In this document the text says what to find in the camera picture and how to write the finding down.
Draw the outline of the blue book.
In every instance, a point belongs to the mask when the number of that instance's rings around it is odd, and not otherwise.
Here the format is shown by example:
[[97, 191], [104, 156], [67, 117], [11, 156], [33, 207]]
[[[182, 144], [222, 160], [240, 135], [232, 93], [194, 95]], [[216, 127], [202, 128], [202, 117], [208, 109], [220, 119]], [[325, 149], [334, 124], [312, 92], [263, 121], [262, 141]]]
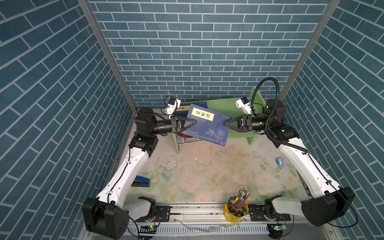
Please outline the blue book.
[[231, 120], [232, 116], [191, 104], [187, 118], [197, 120], [197, 124], [183, 134], [226, 146], [230, 128], [225, 125], [225, 122]]
[[[197, 105], [197, 106], [199, 106], [201, 108], [207, 108], [208, 107], [208, 103], [207, 102], [196, 102], [196, 103], [193, 103], [193, 105]], [[176, 110], [176, 112], [174, 113], [174, 116], [181, 116], [181, 117], [186, 118], [188, 116], [188, 112], [190, 110], [190, 107], [191, 107], [191, 105], [187, 105], [186, 103], [181, 105]]]

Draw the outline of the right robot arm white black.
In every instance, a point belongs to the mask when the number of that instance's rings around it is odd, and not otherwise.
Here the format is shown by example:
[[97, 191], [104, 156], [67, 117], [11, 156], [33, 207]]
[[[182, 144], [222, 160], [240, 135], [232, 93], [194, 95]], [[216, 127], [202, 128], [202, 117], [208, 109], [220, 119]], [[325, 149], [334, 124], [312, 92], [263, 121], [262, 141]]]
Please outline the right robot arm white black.
[[268, 100], [261, 113], [255, 113], [251, 102], [243, 97], [236, 101], [244, 114], [225, 123], [239, 133], [263, 132], [276, 148], [284, 153], [307, 186], [309, 199], [288, 199], [277, 195], [265, 200], [264, 215], [275, 220], [279, 215], [306, 218], [314, 226], [330, 224], [352, 210], [355, 193], [343, 188], [317, 163], [305, 147], [297, 131], [284, 123], [285, 105], [280, 100]]

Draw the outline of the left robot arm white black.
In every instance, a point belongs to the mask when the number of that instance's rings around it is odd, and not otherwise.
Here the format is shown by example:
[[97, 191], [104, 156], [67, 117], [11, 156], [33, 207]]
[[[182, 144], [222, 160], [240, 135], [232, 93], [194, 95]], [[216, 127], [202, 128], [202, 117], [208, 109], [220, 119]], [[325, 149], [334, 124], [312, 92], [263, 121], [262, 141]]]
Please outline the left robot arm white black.
[[123, 208], [127, 194], [140, 169], [148, 161], [158, 144], [158, 136], [180, 133], [197, 124], [196, 120], [181, 116], [157, 119], [151, 108], [142, 108], [135, 117], [137, 130], [129, 145], [128, 154], [111, 180], [95, 198], [87, 198], [82, 205], [86, 229], [113, 240], [120, 239], [130, 222], [154, 220], [156, 201], [140, 197]]

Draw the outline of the red pink Hamlet book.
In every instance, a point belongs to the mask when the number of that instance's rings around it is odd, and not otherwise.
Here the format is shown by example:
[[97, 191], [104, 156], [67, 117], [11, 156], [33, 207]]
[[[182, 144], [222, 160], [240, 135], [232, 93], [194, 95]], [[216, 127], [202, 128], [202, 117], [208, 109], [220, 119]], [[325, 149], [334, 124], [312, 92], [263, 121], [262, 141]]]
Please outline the red pink Hamlet book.
[[176, 139], [178, 144], [192, 143], [197, 141], [196, 138], [185, 134], [176, 134]]

